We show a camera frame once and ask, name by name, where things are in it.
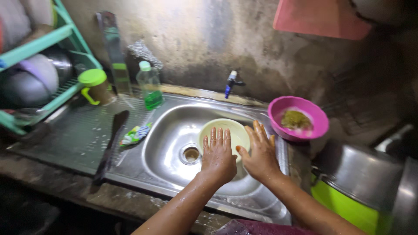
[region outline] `faucet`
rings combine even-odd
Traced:
[[[231,93],[232,87],[234,85],[243,87],[245,86],[245,82],[237,82],[235,78],[237,77],[237,71],[233,70],[228,77],[227,80],[227,87],[225,88],[225,99],[228,99],[229,94]]]

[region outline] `cutting board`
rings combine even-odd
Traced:
[[[352,40],[363,39],[371,27],[349,0],[280,0],[273,23],[276,30]]]

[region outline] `concrete countertop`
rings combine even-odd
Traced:
[[[231,95],[226,100],[224,94],[201,89],[163,85],[162,90],[174,94],[267,107],[266,103],[257,100],[236,95]],[[292,180],[304,190],[309,190],[310,146],[288,144],[288,154]],[[133,220],[149,219],[169,200],[168,197],[160,197],[141,189],[124,187],[112,182],[104,183],[100,187],[92,186],[90,177],[7,152],[0,153],[0,174],[37,191]],[[192,226],[191,232],[213,234],[233,218],[237,217],[205,208]]]

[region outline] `dish soap bottle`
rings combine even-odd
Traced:
[[[153,110],[164,102],[163,93],[160,90],[159,72],[156,68],[151,68],[147,61],[141,61],[139,68],[141,70],[136,75],[136,80],[141,86],[145,107]]]

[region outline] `hand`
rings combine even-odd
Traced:
[[[210,133],[210,144],[208,144],[207,135],[203,138],[203,157],[201,172],[219,183],[219,187],[228,183],[237,174],[237,165],[235,160],[237,155],[232,155],[231,132],[229,129],[224,132],[222,128],[218,129],[216,138],[216,128],[213,127]]]
[[[236,149],[242,157],[244,167],[248,173],[264,184],[272,177],[282,175],[280,171],[279,163],[276,159],[276,148],[274,146],[274,135],[267,138],[267,134],[264,130],[263,124],[259,124],[257,120],[253,122],[255,131],[245,126],[250,142],[252,156],[250,156],[247,150],[242,146],[237,146]]]

